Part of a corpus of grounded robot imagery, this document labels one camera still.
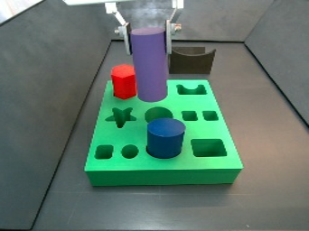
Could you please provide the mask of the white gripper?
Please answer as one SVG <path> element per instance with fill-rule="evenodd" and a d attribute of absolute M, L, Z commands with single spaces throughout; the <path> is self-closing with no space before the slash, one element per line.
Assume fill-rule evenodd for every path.
<path fill-rule="evenodd" d="M 128 2 L 132 0 L 63 0 L 67 5 L 105 5 L 105 13 L 112 14 L 119 22 L 119 27 L 115 29 L 115 34 L 123 37 L 125 53 L 131 55 L 129 46 L 129 23 L 124 20 L 120 12 L 117 11 L 117 3 Z M 171 36 L 180 30 L 178 24 L 179 15 L 183 10 L 183 0 L 171 0 L 172 13 L 166 20 L 166 49 L 167 54 L 171 53 Z"/>

